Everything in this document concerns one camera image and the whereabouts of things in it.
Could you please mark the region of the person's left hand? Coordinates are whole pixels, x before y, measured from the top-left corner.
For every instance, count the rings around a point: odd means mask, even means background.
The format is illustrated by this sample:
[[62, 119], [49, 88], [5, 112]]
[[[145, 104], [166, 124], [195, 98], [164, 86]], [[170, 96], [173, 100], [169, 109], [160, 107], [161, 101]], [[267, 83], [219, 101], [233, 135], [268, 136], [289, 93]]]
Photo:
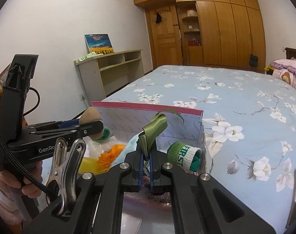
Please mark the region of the person's left hand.
[[[42, 163], [42, 161], [36, 162], [35, 168], [30, 171], [31, 175], [33, 175], [41, 183], [43, 181]], [[23, 183], [24, 185], [22, 186], [18, 179], [9, 171], [0, 172], [0, 190], [2, 192], [8, 193], [9, 187], [12, 187], [13, 189], [21, 190], [24, 195], [32, 199], [38, 198], [41, 195], [42, 191], [32, 184], [27, 178], [24, 178]]]

